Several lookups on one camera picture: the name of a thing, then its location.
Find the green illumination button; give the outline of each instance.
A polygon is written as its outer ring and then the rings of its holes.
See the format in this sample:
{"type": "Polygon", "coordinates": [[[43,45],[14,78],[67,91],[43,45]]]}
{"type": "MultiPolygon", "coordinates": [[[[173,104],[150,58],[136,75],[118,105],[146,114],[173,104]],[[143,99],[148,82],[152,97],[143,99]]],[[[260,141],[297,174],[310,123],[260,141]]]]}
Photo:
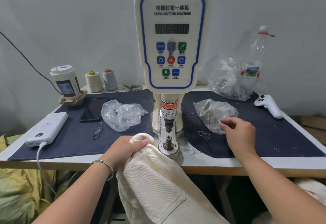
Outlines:
{"type": "Polygon", "coordinates": [[[170,70],[169,69],[163,69],[162,70],[162,75],[163,76],[169,76],[170,75],[170,70]]]}
{"type": "Polygon", "coordinates": [[[179,42],[178,50],[186,50],[187,49],[187,42],[179,42]]]}

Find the grey wall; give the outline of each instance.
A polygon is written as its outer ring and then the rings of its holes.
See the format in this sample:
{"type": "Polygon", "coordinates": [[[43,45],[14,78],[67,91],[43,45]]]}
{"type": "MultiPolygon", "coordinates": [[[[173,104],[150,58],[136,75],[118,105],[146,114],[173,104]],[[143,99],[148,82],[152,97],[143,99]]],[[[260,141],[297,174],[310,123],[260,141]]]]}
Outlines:
{"type": "MultiPolygon", "coordinates": [[[[276,35],[258,90],[288,114],[326,114],[326,0],[211,0],[205,84],[217,57],[260,25],[276,35]]],[[[133,0],[0,0],[0,30],[44,75],[76,68],[115,71],[119,84],[144,84],[133,0]]],[[[58,106],[59,94],[0,36],[0,133],[22,132],[58,106]]]]}

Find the black cable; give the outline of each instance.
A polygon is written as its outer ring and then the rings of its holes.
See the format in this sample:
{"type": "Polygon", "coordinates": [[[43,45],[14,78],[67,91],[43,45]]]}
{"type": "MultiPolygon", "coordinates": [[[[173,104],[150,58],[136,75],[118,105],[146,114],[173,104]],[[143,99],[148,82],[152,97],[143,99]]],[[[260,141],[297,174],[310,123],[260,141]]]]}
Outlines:
{"type": "Polygon", "coordinates": [[[45,78],[45,79],[47,79],[50,83],[51,83],[51,85],[55,88],[55,90],[59,93],[59,94],[61,94],[62,95],[62,93],[60,93],[60,91],[59,90],[57,90],[56,89],[56,87],[53,85],[53,83],[50,81],[50,79],[48,79],[48,78],[46,78],[44,75],[42,75],[37,69],[35,69],[35,67],[31,64],[31,62],[27,59],[27,57],[25,57],[24,56],[24,54],[10,41],[10,39],[8,39],[1,31],[0,31],[0,33],[1,33],[1,35],[6,39],[6,40],[8,40],[8,42],[26,59],[26,61],[32,66],[32,68],[36,71],[36,72],[38,72],[38,74],[41,76],[41,77],[43,77],[43,78],[45,78]]]}

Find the grey thread spool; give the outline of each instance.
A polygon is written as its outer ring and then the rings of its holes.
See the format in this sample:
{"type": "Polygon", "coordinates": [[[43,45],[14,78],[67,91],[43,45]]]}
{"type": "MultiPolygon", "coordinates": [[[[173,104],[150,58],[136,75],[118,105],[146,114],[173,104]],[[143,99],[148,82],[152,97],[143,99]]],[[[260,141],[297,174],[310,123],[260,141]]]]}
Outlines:
{"type": "Polygon", "coordinates": [[[118,88],[117,80],[114,76],[114,72],[110,69],[105,69],[103,72],[103,79],[105,84],[105,89],[108,91],[113,91],[118,88]]]}

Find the digital display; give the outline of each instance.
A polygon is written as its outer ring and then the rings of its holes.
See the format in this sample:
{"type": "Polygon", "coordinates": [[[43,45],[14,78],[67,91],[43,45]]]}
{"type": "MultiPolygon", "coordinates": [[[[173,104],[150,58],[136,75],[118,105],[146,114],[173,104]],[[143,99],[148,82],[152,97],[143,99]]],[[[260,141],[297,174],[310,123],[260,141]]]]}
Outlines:
{"type": "Polygon", "coordinates": [[[188,34],[189,24],[155,24],[156,34],[188,34]]]}

